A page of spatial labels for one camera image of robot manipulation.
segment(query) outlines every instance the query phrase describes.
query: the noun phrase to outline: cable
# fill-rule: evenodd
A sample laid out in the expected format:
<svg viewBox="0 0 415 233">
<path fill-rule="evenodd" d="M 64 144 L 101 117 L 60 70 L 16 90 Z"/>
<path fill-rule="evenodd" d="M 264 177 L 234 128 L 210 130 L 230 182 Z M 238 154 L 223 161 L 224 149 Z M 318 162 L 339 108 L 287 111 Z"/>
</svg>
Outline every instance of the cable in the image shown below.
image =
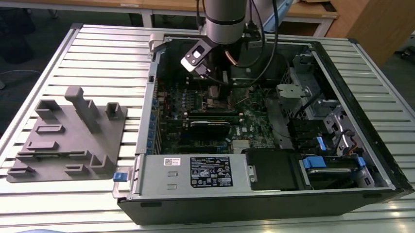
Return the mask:
<svg viewBox="0 0 415 233">
<path fill-rule="evenodd" d="M 322 95 L 323 91 L 319 90 L 318 93 L 311 97 L 310 101 L 300 107 L 298 112 L 294 114 L 292 118 L 296 118 L 302 111 L 316 101 L 318 97 Z"/>
<path fill-rule="evenodd" d="M 338 147 L 339 147 L 339 144 L 340 144 L 340 142 L 342 142 L 342 137 L 343 137 L 343 135 L 344 135 L 348 131 L 351 131 L 351 130 L 350 130 L 350 129 L 344 129 L 344 130 L 342 131 L 342 133 L 340 133 L 338 142 L 336 142 L 335 147 L 334 147 L 334 149 L 332 149 L 332 156 L 335 156 L 335 157 L 336 157 L 336 153 L 338 153 Z"/>
<path fill-rule="evenodd" d="M 7 72 L 0 73 L 0 75 L 8 74 L 8 73 L 11 73 L 11 72 L 33 72 L 33 73 L 41 74 L 41 72 L 35 71 L 35 70 L 31 70 L 31 69 L 16 69 L 16 70 L 11 70 L 11 71 L 7 71 Z"/>
<path fill-rule="evenodd" d="M 256 59 L 247 65 L 239 65 L 238 62 L 235 61 L 235 59 L 232 58 L 232 55 L 230 54 L 230 51 L 226 50 L 226 56 L 227 56 L 230 62 L 232 63 L 232 65 L 235 67 L 238 67 L 238 68 L 250 68 L 250 67 L 252 67 L 258 63 L 258 61 L 259 61 L 259 59 L 262 57 L 262 54 L 264 52 L 264 49 L 266 49 L 266 40 L 267 40 L 266 39 L 266 32 L 264 32 L 264 27 L 263 27 L 262 19 L 260 19 L 260 14 L 259 14 L 258 7 L 256 7 L 256 4 L 255 4 L 254 0 L 250 0 L 250 6 L 251 5 L 255 8 L 255 12 L 256 12 L 256 15 L 258 15 L 258 20 L 259 20 L 260 37 L 262 37 L 262 48 L 260 48 L 260 52 L 259 52 L 259 55 L 258 55 Z"/>
<path fill-rule="evenodd" d="M 286 137 L 286 138 L 292 139 L 291 137 L 288 137 L 288 136 L 280 134 L 280 133 L 276 131 L 276 129 L 274 128 L 274 125 L 271 125 L 271 128 L 272 128 L 274 132 L 278 133 L 278 135 L 280 135 L 280 136 L 283 136 L 283 137 Z"/>
<path fill-rule="evenodd" d="M 287 74 L 288 74 L 288 77 L 291 78 L 291 70 L 290 70 L 290 62 L 288 62 L 288 59 L 287 59 L 287 57 L 286 57 L 283 54 L 278 53 L 278 55 L 282 56 L 282 57 L 284 58 L 286 65 L 287 65 Z"/>
<path fill-rule="evenodd" d="M 348 149 L 348 151 L 346 152 L 346 155 L 350 155 L 352 153 L 352 151 L 358 148 L 358 142 L 355 141 L 355 139 L 352 137 L 350 137 L 351 142 L 354 143 L 352 147 Z"/>
<path fill-rule="evenodd" d="M 244 99 L 242 99 L 236 104 L 242 103 L 243 101 L 246 101 L 250 97 L 246 97 Z"/>
<path fill-rule="evenodd" d="M 250 84 L 246 84 L 246 85 L 232 85 L 230 83 L 226 83 L 220 80 L 216 80 L 215 78 L 212 78 L 211 76 L 204 76 L 206 78 L 211 79 L 212 81 L 215 81 L 216 83 L 222 84 L 222 85 L 227 85 L 227 86 L 232 86 L 234 88 L 246 88 L 246 87 L 250 87 L 252 86 L 258 80 L 262 78 L 262 76 L 266 74 L 268 68 L 270 68 L 270 65 L 274 61 L 274 58 L 275 58 L 275 54 L 276 54 L 276 44 L 278 44 L 278 25 L 279 25 L 279 18 L 278 18 L 278 7 L 276 7 L 276 1 L 274 0 L 272 1 L 272 7 L 274 7 L 274 14 L 275 14 L 275 37 L 274 37 L 274 46 L 272 46 L 272 52 L 271 52 L 271 58 L 270 58 L 270 61 L 262 71 L 262 73 L 259 74 L 259 76 L 255 78 L 255 80 L 250 83 Z"/>
<path fill-rule="evenodd" d="M 200 6 L 200 0 L 196 0 L 196 26 L 198 26 L 198 31 L 199 31 L 199 33 L 200 33 L 200 31 L 202 31 L 202 25 L 200 25 L 199 6 Z"/>
<path fill-rule="evenodd" d="M 250 23 L 252 23 L 252 1 L 250 1 Z"/>
</svg>

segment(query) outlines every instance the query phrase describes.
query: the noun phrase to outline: warning label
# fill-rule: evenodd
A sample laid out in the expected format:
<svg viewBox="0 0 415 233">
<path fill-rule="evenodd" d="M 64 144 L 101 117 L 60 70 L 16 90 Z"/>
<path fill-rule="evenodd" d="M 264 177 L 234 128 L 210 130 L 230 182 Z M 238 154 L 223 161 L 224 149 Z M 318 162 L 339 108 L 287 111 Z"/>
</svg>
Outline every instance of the warning label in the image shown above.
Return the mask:
<svg viewBox="0 0 415 233">
<path fill-rule="evenodd" d="M 234 186 L 230 157 L 190 158 L 190 175 L 194 188 Z"/>
</svg>

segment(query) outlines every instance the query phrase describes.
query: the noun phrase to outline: blue tab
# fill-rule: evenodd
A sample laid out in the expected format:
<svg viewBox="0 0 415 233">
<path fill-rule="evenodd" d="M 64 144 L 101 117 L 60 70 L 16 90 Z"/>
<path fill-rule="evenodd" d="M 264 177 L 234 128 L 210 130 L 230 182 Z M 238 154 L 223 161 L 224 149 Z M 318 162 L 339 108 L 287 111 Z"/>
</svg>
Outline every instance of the blue tab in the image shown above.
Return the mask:
<svg viewBox="0 0 415 233">
<path fill-rule="evenodd" d="M 327 167 L 322 156 L 308 156 L 303 159 L 304 168 Z"/>
<path fill-rule="evenodd" d="M 307 158 L 303 159 L 303 164 L 304 164 L 304 168 L 306 168 L 306 169 L 311 168 L 311 164 L 310 164 L 310 161 L 308 161 Z"/>
<path fill-rule="evenodd" d="M 126 172 L 115 172 L 115 176 L 112 177 L 113 182 L 127 182 L 128 173 Z"/>
<path fill-rule="evenodd" d="M 360 168 L 364 168 L 366 167 L 366 162 L 364 162 L 363 157 L 358 157 L 356 160 L 358 160 L 358 164 L 359 164 Z"/>
<path fill-rule="evenodd" d="M 326 147 L 326 145 L 324 145 L 324 142 L 323 142 L 323 138 L 322 138 L 322 137 L 318 137 L 318 141 L 319 141 L 322 150 L 327 150 L 327 147 Z"/>
</svg>

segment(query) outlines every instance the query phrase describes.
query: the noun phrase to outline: white table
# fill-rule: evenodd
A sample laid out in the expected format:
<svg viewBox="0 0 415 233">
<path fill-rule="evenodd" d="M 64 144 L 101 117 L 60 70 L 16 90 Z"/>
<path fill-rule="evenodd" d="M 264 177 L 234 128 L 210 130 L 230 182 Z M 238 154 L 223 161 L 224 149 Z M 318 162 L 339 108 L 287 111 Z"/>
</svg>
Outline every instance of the white table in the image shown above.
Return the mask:
<svg viewBox="0 0 415 233">
<path fill-rule="evenodd" d="M 415 229 L 415 194 L 403 200 L 368 205 L 342 216 L 224 222 L 196 225 L 138 226 L 112 197 L 112 180 L 8 183 L 5 175 L 36 121 L 40 99 L 64 100 L 68 86 L 84 87 L 96 105 L 128 106 L 118 166 L 134 165 L 135 143 L 148 78 L 150 34 L 196 34 L 195 30 L 84 25 L 71 29 L 32 92 L 0 140 L 0 232 L 32 229 L 63 232 L 228 232 L 410 233 Z M 383 138 L 411 183 L 415 183 L 415 112 L 362 47 L 347 39 L 282 36 L 322 43 L 340 75 Z M 130 189 L 128 183 L 120 186 Z"/>
</svg>

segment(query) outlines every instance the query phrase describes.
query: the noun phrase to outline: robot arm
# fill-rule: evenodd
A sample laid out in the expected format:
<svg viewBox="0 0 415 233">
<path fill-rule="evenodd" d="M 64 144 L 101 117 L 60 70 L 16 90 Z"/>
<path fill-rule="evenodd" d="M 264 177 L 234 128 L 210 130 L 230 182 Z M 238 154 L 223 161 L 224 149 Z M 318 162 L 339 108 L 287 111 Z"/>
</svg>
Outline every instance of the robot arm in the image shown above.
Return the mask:
<svg viewBox="0 0 415 233">
<path fill-rule="evenodd" d="M 276 28 L 276 25 L 279 25 L 282 21 L 278 19 L 282 19 L 286 16 L 292 0 L 203 0 L 203 3 L 207 18 L 207 36 L 188 51 L 182 59 L 182 64 L 190 72 L 196 71 L 202 77 L 207 78 L 212 72 L 211 68 L 208 68 L 208 63 L 212 63 L 212 61 L 207 63 L 206 56 L 211 52 L 216 53 L 215 59 L 219 60 L 218 63 L 224 63 L 222 60 L 222 54 L 218 54 L 223 53 L 223 57 L 226 57 L 223 51 L 227 51 L 227 59 L 224 60 L 228 62 L 226 63 L 228 63 L 228 65 L 235 65 L 234 58 L 230 58 L 231 55 L 228 49 L 234 48 L 234 50 L 240 50 L 243 42 L 252 42 L 252 40 L 258 41 L 259 39 L 264 40 L 258 27 L 252 23 L 252 19 L 250 19 L 251 22 L 246 24 L 247 3 L 251 4 L 251 7 L 254 5 L 255 9 L 256 6 L 259 6 L 259 11 L 264 12 L 264 14 L 267 14 L 267 9 L 272 9 L 272 12 L 268 13 L 271 14 L 271 17 L 267 19 L 264 25 L 268 28 L 274 25 Z M 266 15 L 260 15 L 259 11 L 256 11 L 258 17 L 267 18 Z"/>
</svg>

